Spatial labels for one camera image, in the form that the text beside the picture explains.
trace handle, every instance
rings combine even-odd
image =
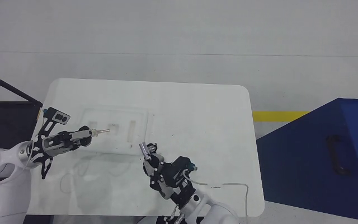
[[[351,171],[349,169],[345,169],[340,165],[340,162],[338,160],[337,152],[335,149],[335,142],[340,142],[341,138],[338,135],[328,136],[326,138],[326,144],[329,152],[329,156],[331,157],[331,162],[333,166],[333,170],[336,172],[336,174],[347,176],[351,174]]]

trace cable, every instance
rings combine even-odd
[[[247,195],[248,195],[248,185],[241,184],[241,183],[224,183],[223,186],[230,186],[230,185],[240,185],[246,187],[246,194],[245,194],[245,221],[248,224],[248,214],[247,214]]]
[[[198,184],[198,185],[204,185],[204,186],[208,186],[209,184],[208,183],[200,183],[200,182],[197,182],[197,181],[194,181],[194,180],[191,180],[188,176],[186,176],[185,172],[187,172],[188,169],[185,169],[183,170],[183,176],[186,180],[194,183],[194,184]],[[245,221],[246,221],[246,224],[248,224],[248,214],[247,214],[247,196],[248,196],[248,185],[247,184],[241,184],[241,183],[224,183],[222,184],[222,186],[230,186],[230,185],[240,185],[240,186],[245,186],[246,187],[246,194],[245,194]]]
[[[183,170],[183,176],[184,176],[184,178],[185,178],[186,180],[188,180],[188,181],[190,181],[190,182],[192,182],[192,183],[194,183],[194,184],[197,184],[197,185],[204,185],[204,186],[207,186],[207,185],[208,185],[207,183],[200,183],[200,182],[196,182],[196,181],[194,181],[194,180],[191,180],[190,178],[188,178],[188,177],[186,176],[186,174],[185,174],[186,171],[188,171],[188,169]]]

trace tabletop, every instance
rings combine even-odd
[[[98,136],[91,143],[95,147],[55,157],[45,180],[40,168],[31,170],[28,214],[169,216],[174,203],[151,189],[143,172],[143,156],[136,144],[142,139],[157,143],[166,162],[178,156],[190,158],[198,167],[190,175],[193,180],[247,184],[248,215],[263,212],[251,105],[243,86],[59,79],[49,87],[44,108],[50,106],[71,116],[52,134],[87,124],[96,129],[113,125],[112,136]],[[119,117],[138,124],[139,131],[117,124]],[[34,135],[41,124],[39,119]],[[121,143],[118,152],[115,141]],[[245,215],[245,187],[194,187]]]

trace yellow floor stripe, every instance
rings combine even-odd
[[[310,111],[253,111],[254,122],[292,122]]]

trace white cable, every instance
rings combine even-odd
[[[43,118],[43,123],[42,123],[41,127],[44,125],[44,123],[45,123],[45,118]],[[12,179],[10,179],[10,177],[8,177],[8,178],[6,178],[6,179],[0,181],[0,184],[5,184],[5,183],[7,183],[7,182],[9,182],[9,181],[15,180],[16,178],[18,178],[18,177],[23,173],[23,171],[27,168],[27,166],[28,166],[28,164],[29,164],[29,162],[30,162],[30,160],[31,160],[32,152],[34,151],[34,144],[35,144],[35,141],[32,140],[31,149],[30,149],[31,152],[30,152],[29,158],[27,159],[26,165],[23,167],[23,169],[21,170],[21,172],[20,172],[16,177],[14,177],[14,178],[12,178]]]
[[[194,183],[194,184],[197,184],[197,185],[204,185],[204,186],[207,186],[207,185],[208,185],[207,183],[200,183],[200,182],[196,182],[196,181],[191,180],[190,178],[188,178],[188,177],[186,176],[186,174],[185,174],[186,171],[188,171],[188,169],[183,170],[183,176],[184,176],[184,178],[185,178],[186,180],[188,180],[188,181],[190,181],[190,182],[192,182],[192,183]]]
[[[174,208],[174,210],[173,210],[173,212],[172,212],[170,218],[168,219],[168,221],[171,221],[171,220],[174,218],[175,212],[177,211],[177,207],[178,207],[178,205],[175,206],[175,208]]]
[[[188,169],[183,170],[183,176],[186,180],[194,183],[194,184],[198,184],[198,185],[204,185],[204,186],[208,186],[208,183],[200,183],[194,180],[191,180],[189,177],[186,176],[185,172],[188,171]],[[230,185],[240,185],[240,186],[245,186],[246,187],[246,195],[245,195],[245,221],[246,224],[248,224],[248,214],[247,214],[247,195],[248,195],[248,185],[247,184],[241,184],[241,183],[224,183],[222,184],[222,186],[230,186]]]

